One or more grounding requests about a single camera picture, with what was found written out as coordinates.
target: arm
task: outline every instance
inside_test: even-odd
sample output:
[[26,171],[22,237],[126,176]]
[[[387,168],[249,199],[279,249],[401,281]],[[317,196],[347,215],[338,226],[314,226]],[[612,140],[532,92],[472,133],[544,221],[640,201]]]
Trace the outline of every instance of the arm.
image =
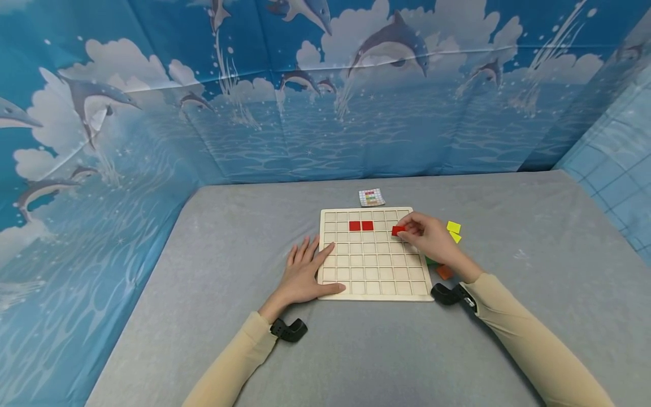
[[249,315],[240,331],[197,382],[183,407],[232,406],[244,383],[271,353],[277,339],[270,332],[271,323],[285,308],[292,303],[338,294],[345,289],[340,284],[319,285],[316,282],[316,271],[335,245],[330,244],[314,256],[317,247],[318,236],[312,244],[307,237],[301,247],[292,247],[276,291],[258,312]]
[[450,266],[477,303],[477,316],[504,344],[550,407],[612,407],[605,390],[572,352],[494,276],[454,243],[436,218],[413,212],[398,222],[399,236]]

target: black wrist strap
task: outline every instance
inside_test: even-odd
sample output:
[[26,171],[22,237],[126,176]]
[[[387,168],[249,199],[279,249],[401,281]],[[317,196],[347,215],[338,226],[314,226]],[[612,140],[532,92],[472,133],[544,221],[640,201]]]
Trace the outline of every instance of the black wrist strap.
[[287,326],[283,320],[278,318],[271,325],[271,334],[286,342],[298,342],[303,335],[307,333],[307,325],[299,318],[290,326]]

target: blue backdrop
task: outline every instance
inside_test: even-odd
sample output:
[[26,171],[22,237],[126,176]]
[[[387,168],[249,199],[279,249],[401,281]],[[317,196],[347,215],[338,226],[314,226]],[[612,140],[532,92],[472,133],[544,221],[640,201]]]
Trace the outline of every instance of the blue backdrop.
[[649,6],[0,0],[0,404],[85,403],[200,186],[551,168]]

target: yellow tile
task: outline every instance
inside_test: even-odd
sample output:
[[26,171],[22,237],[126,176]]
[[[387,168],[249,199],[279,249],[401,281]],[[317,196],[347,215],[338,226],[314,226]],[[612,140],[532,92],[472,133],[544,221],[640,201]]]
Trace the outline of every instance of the yellow tile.
[[453,221],[448,221],[448,230],[454,233],[461,233],[461,225]]
[[456,233],[454,233],[454,232],[450,232],[450,235],[451,235],[452,238],[454,239],[454,242],[455,242],[455,243],[458,244],[459,242],[461,242],[461,236],[459,236],[458,234],[456,234]]

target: right hand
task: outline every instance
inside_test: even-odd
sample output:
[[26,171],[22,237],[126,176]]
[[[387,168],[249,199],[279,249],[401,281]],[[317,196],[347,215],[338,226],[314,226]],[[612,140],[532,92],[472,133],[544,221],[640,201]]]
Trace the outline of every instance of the right hand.
[[412,212],[398,222],[404,226],[405,232],[398,236],[411,243],[430,259],[447,264],[450,267],[460,266],[467,256],[454,242],[450,232],[438,218],[427,216],[420,212]]

